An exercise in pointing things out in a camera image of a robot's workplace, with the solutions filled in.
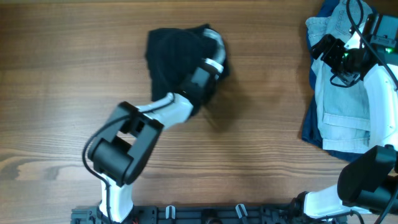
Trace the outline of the black shorts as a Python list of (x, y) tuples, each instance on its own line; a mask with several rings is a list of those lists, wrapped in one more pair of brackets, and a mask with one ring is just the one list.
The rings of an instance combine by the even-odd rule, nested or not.
[(211, 100), (219, 82), (230, 75), (227, 52), (223, 73), (205, 63), (215, 54), (216, 41), (205, 37), (204, 29), (212, 28), (208, 24), (189, 29), (159, 28), (150, 31), (147, 38), (151, 100), (171, 94), (169, 103), (175, 103), (180, 95), (193, 106), (190, 117)]

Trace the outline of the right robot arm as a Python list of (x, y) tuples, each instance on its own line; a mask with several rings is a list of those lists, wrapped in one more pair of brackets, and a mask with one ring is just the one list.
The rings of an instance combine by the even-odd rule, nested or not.
[(356, 154), (335, 185), (309, 192), (303, 213), (397, 213), (397, 18), (344, 10), (306, 22), (317, 126), (327, 151)]

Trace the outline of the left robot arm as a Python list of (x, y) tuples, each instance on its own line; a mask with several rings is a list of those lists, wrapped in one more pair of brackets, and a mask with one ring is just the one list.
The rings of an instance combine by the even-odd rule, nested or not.
[(225, 60), (204, 59), (195, 71), (163, 98), (144, 106), (124, 101), (85, 143), (86, 170), (101, 181), (97, 207), (102, 223), (132, 218), (132, 186), (144, 170), (163, 131), (188, 121), (208, 102), (225, 71)]

